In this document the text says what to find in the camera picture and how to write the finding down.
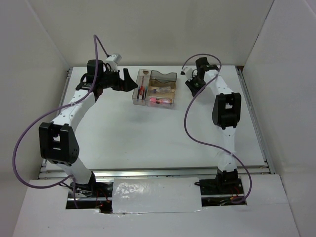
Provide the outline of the red pen clear cap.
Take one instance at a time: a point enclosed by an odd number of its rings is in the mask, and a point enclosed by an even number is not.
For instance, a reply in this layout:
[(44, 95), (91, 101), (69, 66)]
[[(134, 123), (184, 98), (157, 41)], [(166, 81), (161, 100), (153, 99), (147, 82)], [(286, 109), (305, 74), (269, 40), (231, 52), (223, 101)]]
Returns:
[(144, 86), (141, 87), (141, 99), (144, 101), (146, 88)]

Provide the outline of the red gel pen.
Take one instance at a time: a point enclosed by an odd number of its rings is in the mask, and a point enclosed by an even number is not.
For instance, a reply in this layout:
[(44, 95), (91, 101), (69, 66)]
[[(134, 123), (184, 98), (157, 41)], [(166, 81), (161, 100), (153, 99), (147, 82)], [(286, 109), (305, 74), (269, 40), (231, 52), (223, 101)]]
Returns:
[(142, 81), (141, 81), (141, 87), (140, 87), (140, 94), (143, 94), (143, 92), (144, 92), (144, 76), (142, 76)]

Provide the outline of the pink capped crayon bottle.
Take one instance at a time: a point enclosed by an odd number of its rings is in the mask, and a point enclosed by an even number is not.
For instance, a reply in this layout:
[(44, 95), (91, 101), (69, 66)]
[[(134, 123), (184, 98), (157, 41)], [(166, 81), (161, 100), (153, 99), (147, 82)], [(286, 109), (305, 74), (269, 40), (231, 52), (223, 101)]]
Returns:
[(173, 100), (171, 98), (157, 98), (157, 97), (151, 97), (149, 99), (149, 102), (154, 103), (154, 104), (160, 104), (160, 105), (165, 105), (165, 104), (172, 104)]

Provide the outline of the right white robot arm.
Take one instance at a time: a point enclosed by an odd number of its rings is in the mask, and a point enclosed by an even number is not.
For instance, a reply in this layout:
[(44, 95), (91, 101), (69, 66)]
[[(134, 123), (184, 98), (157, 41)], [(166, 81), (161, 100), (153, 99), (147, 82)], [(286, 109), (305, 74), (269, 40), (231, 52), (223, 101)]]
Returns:
[[(185, 85), (189, 88), (193, 96), (185, 112), (184, 130), (187, 136), (193, 141), (221, 150), (219, 153), (215, 183), (204, 186), (216, 188), (218, 192), (225, 194), (238, 184), (235, 132), (237, 124), (240, 121), (241, 94), (233, 92), (219, 75), (221, 67), (209, 64), (207, 60), (208, 54), (199, 54), (198, 56), (200, 58), (196, 60), (195, 70), (183, 66), (181, 71), (181, 74), (187, 78)], [(211, 91), (215, 96), (212, 121), (219, 129), (220, 137), (224, 144), (223, 146), (199, 141), (192, 137), (187, 129), (189, 109), (193, 101), (208, 85), (211, 86)]]

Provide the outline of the small blue capped bottle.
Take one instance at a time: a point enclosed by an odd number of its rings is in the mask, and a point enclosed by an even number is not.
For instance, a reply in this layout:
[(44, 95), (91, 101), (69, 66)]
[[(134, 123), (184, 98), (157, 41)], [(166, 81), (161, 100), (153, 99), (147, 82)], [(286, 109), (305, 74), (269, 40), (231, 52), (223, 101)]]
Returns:
[(172, 89), (170, 86), (167, 87), (158, 87), (153, 89), (153, 93), (169, 93), (172, 92)]

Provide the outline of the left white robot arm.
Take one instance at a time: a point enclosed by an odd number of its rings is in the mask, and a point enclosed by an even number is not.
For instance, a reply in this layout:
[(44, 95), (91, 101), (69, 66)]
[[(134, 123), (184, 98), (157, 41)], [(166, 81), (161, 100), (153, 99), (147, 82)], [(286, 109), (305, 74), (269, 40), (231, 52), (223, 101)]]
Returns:
[(82, 75), (69, 105), (51, 122), (39, 126), (39, 143), (41, 157), (60, 167), (71, 176), (82, 194), (92, 197), (97, 193), (96, 178), (79, 159), (75, 131), (104, 89), (129, 92), (138, 85), (127, 68), (123, 69), (124, 78), (120, 78), (115, 61), (89, 60), (86, 68), (87, 72)]

